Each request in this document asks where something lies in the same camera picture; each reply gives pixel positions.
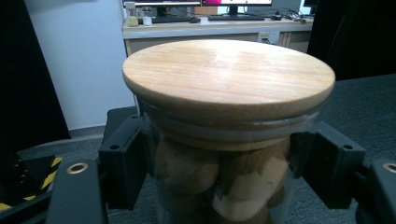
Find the hazard stripe tape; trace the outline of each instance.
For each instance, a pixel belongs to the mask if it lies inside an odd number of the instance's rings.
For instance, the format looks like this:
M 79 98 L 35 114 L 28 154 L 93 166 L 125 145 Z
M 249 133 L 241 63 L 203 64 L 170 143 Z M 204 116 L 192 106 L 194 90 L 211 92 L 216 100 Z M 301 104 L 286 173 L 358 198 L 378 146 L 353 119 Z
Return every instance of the hazard stripe tape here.
M 43 184 L 41 185 L 40 191 L 36 195 L 31 195 L 31 196 L 24 197 L 21 199 L 6 200 L 5 202 L 0 203 L 0 211 L 12 208 L 13 206 L 16 206 L 20 203 L 24 203 L 26 201 L 33 200 L 35 198 L 35 196 L 47 192 L 50 187 L 50 184 L 53 182 L 53 180 L 56 176 L 56 172 L 58 170 L 58 167 L 59 167 L 59 164 L 61 163 L 61 161 L 62 161 L 62 158 L 55 158 L 53 160 L 53 162 L 49 168 L 49 174 L 44 179 Z

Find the bamboo lid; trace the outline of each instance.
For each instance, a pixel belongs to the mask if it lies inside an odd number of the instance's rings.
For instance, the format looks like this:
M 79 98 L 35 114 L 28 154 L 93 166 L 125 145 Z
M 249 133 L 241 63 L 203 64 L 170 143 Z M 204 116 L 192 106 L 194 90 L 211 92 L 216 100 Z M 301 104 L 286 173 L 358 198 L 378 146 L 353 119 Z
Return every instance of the bamboo lid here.
M 195 119 L 285 119 L 320 105 L 333 70 L 307 54 L 236 40 L 181 41 L 142 49 L 123 67 L 130 90 L 164 112 Z

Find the round wooden lid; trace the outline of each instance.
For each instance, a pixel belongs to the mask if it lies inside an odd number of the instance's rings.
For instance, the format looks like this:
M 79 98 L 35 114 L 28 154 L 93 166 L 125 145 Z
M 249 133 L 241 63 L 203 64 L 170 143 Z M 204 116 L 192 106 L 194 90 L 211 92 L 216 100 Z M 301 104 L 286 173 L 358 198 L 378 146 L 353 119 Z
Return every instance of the round wooden lid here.
M 255 121 L 302 115 L 332 90 L 333 70 L 307 54 L 236 40 L 192 40 L 143 49 L 123 67 L 130 90 L 164 112 Z

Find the white desk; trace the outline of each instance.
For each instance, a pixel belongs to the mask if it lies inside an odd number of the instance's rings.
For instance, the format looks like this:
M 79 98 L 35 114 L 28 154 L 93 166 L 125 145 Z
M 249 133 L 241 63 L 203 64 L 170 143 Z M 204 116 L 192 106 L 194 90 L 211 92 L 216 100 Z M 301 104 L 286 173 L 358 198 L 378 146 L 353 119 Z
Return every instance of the white desk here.
M 280 32 L 277 45 L 306 52 L 312 29 L 312 20 L 299 21 L 208 21 L 200 23 L 159 23 L 152 26 L 122 27 L 127 55 L 154 45 L 192 39 L 236 39 L 258 41 L 260 32 Z

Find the black curtain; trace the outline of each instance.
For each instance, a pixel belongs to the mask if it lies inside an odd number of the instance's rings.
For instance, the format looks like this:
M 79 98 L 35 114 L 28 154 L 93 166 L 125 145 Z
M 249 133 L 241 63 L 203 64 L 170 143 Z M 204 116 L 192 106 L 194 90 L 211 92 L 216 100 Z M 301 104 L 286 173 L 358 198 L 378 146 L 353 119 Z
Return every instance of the black curtain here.
M 70 138 L 23 0 L 0 6 L 0 129 L 13 150 Z
M 318 0 L 307 53 L 337 80 L 396 72 L 392 1 Z

